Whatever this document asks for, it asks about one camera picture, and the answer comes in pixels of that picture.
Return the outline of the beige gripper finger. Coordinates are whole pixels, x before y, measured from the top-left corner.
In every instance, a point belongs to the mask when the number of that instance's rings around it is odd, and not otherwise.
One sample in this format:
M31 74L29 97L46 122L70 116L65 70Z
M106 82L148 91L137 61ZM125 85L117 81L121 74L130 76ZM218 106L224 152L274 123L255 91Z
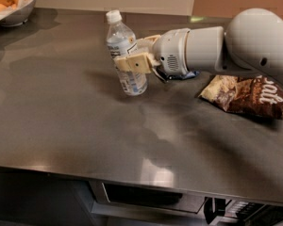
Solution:
M148 48L139 48L136 51L113 59L116 67L122 72L151 73L160 65L154 54Z
M160 35L153 35L145 38L137 39L138 48L147 48L151 50L154 43L160 38Z

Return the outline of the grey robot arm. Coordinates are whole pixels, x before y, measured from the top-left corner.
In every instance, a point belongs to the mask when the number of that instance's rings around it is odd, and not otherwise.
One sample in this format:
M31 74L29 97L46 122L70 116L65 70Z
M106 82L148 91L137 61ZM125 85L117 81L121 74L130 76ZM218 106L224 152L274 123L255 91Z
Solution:
M137 44L137 51L114 58L119 70L153 73L160 67L168 75L264 75L283 89L283 20L263 8L239 13L227 27L175 29Z

